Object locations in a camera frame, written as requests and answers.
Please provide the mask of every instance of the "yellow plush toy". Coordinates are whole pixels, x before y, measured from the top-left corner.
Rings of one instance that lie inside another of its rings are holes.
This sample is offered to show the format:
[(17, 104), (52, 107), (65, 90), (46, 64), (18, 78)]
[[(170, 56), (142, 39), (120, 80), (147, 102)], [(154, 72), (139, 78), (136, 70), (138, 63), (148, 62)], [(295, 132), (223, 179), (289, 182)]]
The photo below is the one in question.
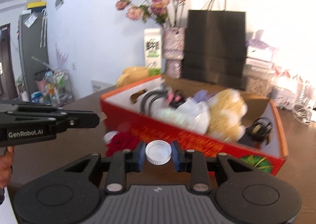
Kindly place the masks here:
[(236, 143), (245, 133), (241, 118), (247, 112), (240, 93), (226, 89), (210, 98), (207, 104), (211, 115), (207, 134), (221, 141)]

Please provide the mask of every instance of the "human hand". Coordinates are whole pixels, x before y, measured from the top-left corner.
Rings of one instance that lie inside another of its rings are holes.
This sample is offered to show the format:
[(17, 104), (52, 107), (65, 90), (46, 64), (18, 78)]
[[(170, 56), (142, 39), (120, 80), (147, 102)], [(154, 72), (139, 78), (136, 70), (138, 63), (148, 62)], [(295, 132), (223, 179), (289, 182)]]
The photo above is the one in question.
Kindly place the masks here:
[(0, 188), (5, 188), (12, 174), (14, 147), (9, 146), (4, 156), (0, 157)]

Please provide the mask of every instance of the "refrigerator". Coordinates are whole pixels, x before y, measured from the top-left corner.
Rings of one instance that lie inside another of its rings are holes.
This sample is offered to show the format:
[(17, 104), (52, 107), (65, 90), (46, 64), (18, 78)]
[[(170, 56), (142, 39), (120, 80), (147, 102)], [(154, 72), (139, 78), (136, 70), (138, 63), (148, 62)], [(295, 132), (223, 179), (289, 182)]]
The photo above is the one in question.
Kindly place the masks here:
[(36, 13), (37, 19), (28, 28), (24, 23), (30, 15), (31, 13), (20, 15), (18, 35), (22, 76), (29, 99), (31, 99), (32, 93), (39, 90), (35, 82), (34, 74), (47, 70), (46, 66), (32, 59), (32, 56), (49, 63), (47, 43), (44, 47), (43, 42), (42, 47), (40, 47), (43, 13)]

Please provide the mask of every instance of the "bag handle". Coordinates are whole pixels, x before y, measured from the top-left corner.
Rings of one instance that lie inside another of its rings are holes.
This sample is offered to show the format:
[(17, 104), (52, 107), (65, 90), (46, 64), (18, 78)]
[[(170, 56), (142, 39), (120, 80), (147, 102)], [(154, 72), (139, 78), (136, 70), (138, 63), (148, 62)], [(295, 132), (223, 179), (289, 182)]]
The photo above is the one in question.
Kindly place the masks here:
[[(203, 8), (204, 8), (207, 4), (209, 4), (208, 7), (207, 7), (207, 10), (208, 10), (208, 11), (211, 11), (211, 10), (213, 9), (214, 2), (215, 2), (215, 0), (209, 0), (209, 1), (202, 7), (201, 10), (203, 10)], [(224, 0), (224, 9), (223, 9), (223, 11), (226, 11), (226, 5), (227, 5), (227, 0)]]

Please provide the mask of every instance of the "red cardboard box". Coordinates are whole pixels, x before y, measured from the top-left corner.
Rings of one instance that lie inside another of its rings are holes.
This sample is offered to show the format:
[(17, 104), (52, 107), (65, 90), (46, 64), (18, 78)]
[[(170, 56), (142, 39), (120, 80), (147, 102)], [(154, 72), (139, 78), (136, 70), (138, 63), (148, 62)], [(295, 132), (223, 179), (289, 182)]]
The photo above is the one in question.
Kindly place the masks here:
[[(225, 89), (213, 84), (164, 78), (173, 89), (183, 90), (186, 97), (194, 96), (202, 89), (208, 90), (209, 93)], [(209, 157), (215, 157), (219, 152), (226, 152), (265, 172), (276, 175), (288, 156), (288, 149), (281, 119), (273, 100), (241, 92), (241, 96), (248, 105), (248, 112), (242, 119), (243, 125), (248, 127), (261, 116), (268, 117), (273, 124), (271, 142), (256, 149), (221, 142), (208, 135), (199, 135), (139, 114), (139, 101), (131, 102), (131, 95), (143, 89), (153, 90), (161, 83), (161, 80), (162, 77), (157, 75), (104, 94), (100, 100), (102, 111), (106, 115), (104, 120), (106, 127), (110, 130), (130, 131), (146, 143), (157, 139), (169, 143), (177, 140), (184, 150), (199, 150)]]

